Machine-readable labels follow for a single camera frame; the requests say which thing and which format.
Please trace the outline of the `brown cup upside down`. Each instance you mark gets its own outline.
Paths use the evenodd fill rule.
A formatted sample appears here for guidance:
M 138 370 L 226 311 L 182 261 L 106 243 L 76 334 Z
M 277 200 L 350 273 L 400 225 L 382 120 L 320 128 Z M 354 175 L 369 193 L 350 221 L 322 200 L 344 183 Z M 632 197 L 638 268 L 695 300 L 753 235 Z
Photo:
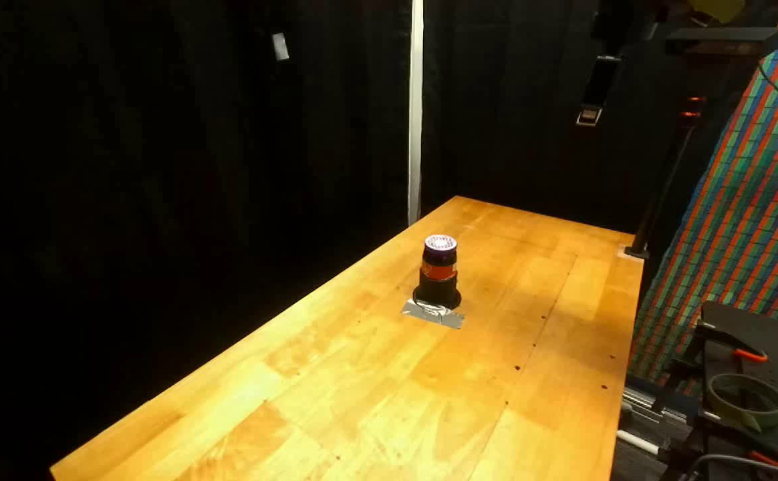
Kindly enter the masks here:
M 423 265 L 413 297 L 448 311 L 459 305 L 457 241 L 451 235 L 427 235 L 423 241 Z

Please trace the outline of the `grey tape patch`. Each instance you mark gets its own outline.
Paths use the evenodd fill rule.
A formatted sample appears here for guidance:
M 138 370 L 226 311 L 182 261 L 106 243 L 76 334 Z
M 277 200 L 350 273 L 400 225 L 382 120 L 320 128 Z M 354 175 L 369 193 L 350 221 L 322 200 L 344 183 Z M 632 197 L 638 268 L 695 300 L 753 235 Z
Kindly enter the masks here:
M 448 311 L 443 305 L 427 305 L 420 300 L 407 300 L 403 313 L 411 318 L 420 318 L 420 320 L 448 326 L 448 330 L 459 330 L 464 320 L 463 313 L 457 313 L 457 311 Z

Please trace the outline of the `white vertical pole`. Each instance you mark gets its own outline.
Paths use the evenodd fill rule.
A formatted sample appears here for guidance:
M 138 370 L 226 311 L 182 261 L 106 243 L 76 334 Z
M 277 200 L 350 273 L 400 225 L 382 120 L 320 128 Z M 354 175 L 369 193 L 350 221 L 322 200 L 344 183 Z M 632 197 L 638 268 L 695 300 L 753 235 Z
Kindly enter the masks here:
M 424 0 L 409 0 L 407 221 L 423 212 Z

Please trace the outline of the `colourful striped cloth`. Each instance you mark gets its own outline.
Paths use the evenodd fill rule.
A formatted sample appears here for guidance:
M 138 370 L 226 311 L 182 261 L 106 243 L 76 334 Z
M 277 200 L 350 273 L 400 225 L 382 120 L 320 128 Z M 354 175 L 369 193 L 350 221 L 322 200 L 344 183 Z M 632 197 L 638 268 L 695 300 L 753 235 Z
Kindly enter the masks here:
M 778 50 L 751 76 L 640 297 L 627 371 L 658 379 L 703 303 L 778 324 Z

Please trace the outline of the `green tape roll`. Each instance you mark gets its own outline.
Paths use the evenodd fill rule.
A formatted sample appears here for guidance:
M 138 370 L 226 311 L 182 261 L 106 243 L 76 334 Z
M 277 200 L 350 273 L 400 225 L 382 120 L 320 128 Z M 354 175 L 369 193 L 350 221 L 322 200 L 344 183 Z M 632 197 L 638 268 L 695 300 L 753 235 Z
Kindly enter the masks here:
M 726 422 L 751 432 L 778 428 L 778 387 L 765 379 L 722 371 L 705 383 L 705 396 L 709 406 Z

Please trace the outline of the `orange handled clamp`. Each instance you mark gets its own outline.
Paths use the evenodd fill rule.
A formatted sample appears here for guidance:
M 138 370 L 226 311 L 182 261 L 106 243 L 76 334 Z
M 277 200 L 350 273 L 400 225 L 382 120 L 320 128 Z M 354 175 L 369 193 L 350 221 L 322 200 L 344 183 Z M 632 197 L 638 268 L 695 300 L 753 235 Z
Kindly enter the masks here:
M 735 334 L 714 326 L 714 324 L 698 324 L 695 326 L 695 336 L 703 343 L 719 343 L 726 346 L 731 350 L 735 359 L 747 360 L 747 363 L 767 363 L 770 356 L 743 340 L 738 340 Z

